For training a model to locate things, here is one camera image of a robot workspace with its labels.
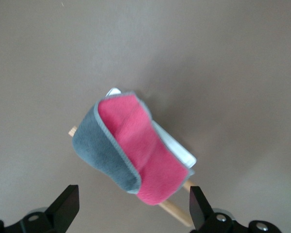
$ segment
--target wooden dowel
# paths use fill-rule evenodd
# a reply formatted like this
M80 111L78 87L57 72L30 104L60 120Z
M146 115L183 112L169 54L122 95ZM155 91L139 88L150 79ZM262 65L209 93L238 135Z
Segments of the wooden dowel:
M179 222L187 227L191 227L193 225L193 221L191 216L186 214L183 210L173 204L170 200L163 201L159 204L161 208L163 208L166 212L168 212L171 216L176 218Z
M184 188L186 191L190 192L191 186L196 186L196 185L195 185L192 181L187 180L187 181L184 183L183 188Z
M68 134L69 134L71 137L73 137L73 135L74 135L74 133L77 131L77 129L78 129L78 128L77 128L76 126L73 126L72 129L69 131Z

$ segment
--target white plastic piece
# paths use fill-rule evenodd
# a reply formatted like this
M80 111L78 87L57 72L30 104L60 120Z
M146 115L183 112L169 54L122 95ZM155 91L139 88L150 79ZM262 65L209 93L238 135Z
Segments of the white plastic piece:
M118 94L122 94L122 92L116 87L114 87L106 94L106 96L118 95Z
M118 95L122 92L116 87L112 88L106 96ZM196 158L189 153L177 140L175 140L169 133L167 133L158 123L152 121L152 124L161 137L168 149L184 164L187 168L193 167L196 163Z

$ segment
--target folded towel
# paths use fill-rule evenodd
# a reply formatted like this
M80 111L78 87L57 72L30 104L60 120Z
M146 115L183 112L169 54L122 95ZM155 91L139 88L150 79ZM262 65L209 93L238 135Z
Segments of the folded towel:
M73 147L83 160L150 205L169 198L190 175L161 141L149 110L134 93L96 103L77 129Z

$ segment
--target gray microfiber cloth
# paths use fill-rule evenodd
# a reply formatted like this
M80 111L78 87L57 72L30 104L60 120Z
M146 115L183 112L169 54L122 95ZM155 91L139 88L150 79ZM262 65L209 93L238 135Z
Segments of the gray microfiber cloth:
M137 194L141 178L131 161L102 122L97 102L86 114L72 138L76 153L105 173L123 190Z

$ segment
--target pink microfiber cloth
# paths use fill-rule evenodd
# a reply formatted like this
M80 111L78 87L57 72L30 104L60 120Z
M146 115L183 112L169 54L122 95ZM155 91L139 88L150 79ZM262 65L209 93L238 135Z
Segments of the pink microfiber cloth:
M104 98L99 116L141 177L137 197L156 205L174 194L189 170L166 147L153 128L151 115L134 93Z

